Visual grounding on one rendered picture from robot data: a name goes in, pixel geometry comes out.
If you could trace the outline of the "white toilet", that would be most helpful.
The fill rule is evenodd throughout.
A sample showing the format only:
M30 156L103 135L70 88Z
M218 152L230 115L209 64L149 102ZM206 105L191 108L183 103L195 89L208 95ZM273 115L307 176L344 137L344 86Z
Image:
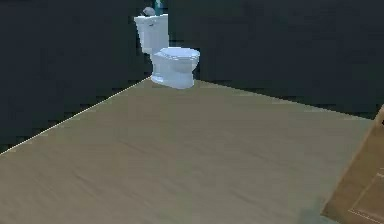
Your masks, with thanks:
M141 50L150 57L154 83L175 89L186 89L194 85L193 71L200 52L186 47L170 45L168 15L136 16L134 18Z

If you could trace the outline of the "brown wooden door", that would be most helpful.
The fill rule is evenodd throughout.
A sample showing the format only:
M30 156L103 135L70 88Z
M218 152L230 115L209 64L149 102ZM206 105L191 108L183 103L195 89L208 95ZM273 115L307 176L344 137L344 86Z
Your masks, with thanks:
M321 215L339 224L384 224L384 104Z

